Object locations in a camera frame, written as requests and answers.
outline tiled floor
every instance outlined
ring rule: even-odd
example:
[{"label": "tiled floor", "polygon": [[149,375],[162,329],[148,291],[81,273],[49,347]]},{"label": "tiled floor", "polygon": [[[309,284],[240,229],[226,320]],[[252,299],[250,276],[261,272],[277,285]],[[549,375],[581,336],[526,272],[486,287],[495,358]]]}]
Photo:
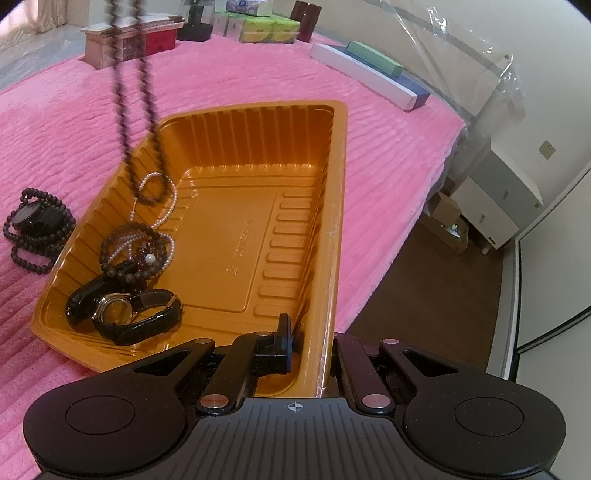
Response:
[{"label": "tiled floor", "polygon": [[416,225],[349,328],[364,345],[396,338],[486,369],[501,291],[502,252],[470,243],[456,255]]},{"label": "tiled floor", "polygon": [[0,51],[0,90],[62,60],[84,54],[80,27],[64,25]]}]

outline white cabinet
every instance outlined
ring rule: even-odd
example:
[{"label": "white cabinet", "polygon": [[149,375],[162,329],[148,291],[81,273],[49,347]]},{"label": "white cabinet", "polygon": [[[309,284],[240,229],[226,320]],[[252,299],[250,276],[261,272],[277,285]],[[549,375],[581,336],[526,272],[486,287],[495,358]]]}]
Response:
[{"label": "white cabinet", "polygon": [[591,319],[522,353],[517,383],[556,403],[566,421],[566,439],[552,467],[564,480],[591,476]]},{"label": "white cabinet", "polygon": [[535,182],[494,145],[487,145],[480,156],[452,198],[464,217],[499,248],[536,219],[542,200]]},{"label": "white cabinet", "polygon": [[591,173],[519,244],[522,346],[591,305]]},{"label": "white cabinet", "polygon": [[495,248],[499,248],[519,231],[501,207],[470,177],[462,182],[453,193],[452,199],[461,208],[462,215]]}]

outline black bead bracelet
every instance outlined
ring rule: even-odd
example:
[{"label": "black bead bracelet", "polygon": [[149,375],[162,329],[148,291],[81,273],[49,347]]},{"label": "black bead bracelet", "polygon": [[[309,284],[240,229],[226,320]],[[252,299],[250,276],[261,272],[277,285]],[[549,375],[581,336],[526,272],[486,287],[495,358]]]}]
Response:
[{"label": "black bead bracelet", "polygon": [[[56,226],[57,230],[46,235],[34,235],[33,233],[26,233],[26,231],[21,231],[20,235],[12,233],[10,231],[10,226],[15,226],[13,220],[23,208],[30,204],[29,200],[33,197],[38,199],[36,203],[39,203],[40,206],[53,208],[58,215],[63,217]],[[22,191],[21,203],[18,208],[13,210],[10,215],[7,216],[6,222],[4,223],[3,233],[6,239],[14,243],[11,251],[11,259],[16,265],[19,265],[32,273],[46,274],[53,267],[75,226],[76,219],[60,199],[42,190],[26,188]],[[35,265],[19,257],[19,249],[27,250],[33,254],[42,255],[49,258],[50,261],[47,265]]]},{"label": "black bead bracelet", "polygon": [[[117,240],[124,241],[125,238],[134,234],[143,234],[152,240],[157,247],[156,255],[153,255],[152,260],[154,262],[151,265],[148,265],[146,269],[141,270],[138,266],[137,272],[133,274],[124,274],[111,266],[111,263],[109,262],[109,247],[111,247]],[[155,232],[145,223],[131,222],[121,225],[113,230],[100,244],[100,269],[106,273],[108,277],[117,278],[121,283],[134,284],[140,281],[147,281],[150,278],[159,275],[159,273],[162,272],[166,258],[167,253],[164,238],[160,237],[158,232]]]}]

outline red box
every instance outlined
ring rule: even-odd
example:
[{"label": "red box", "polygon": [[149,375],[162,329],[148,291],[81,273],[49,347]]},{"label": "red box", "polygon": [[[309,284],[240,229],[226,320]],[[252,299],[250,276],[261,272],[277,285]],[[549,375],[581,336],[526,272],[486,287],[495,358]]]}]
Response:
[{"label": "red box", "polygon": [[164,30],[160,32],[148,33],[145,36],[145,54],[147,56],[164,50],[174,50],[176,41],[176,30]]}]

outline green rectangular box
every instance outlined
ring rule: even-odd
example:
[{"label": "green rectangular box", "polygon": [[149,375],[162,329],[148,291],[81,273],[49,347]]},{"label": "green rectangular box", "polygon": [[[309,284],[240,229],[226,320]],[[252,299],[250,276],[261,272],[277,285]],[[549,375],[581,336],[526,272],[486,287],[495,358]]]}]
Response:
[{"label": "green rectangular box", "polygon": [[378,52],[372,47],[368,47],[365,43],[351,41],[349,42],[349,45],[347,45],[347,51],[364,59],[371,66],[384,72],[389,77],[397,77],[404,71],[403,66],[397,61]]}]

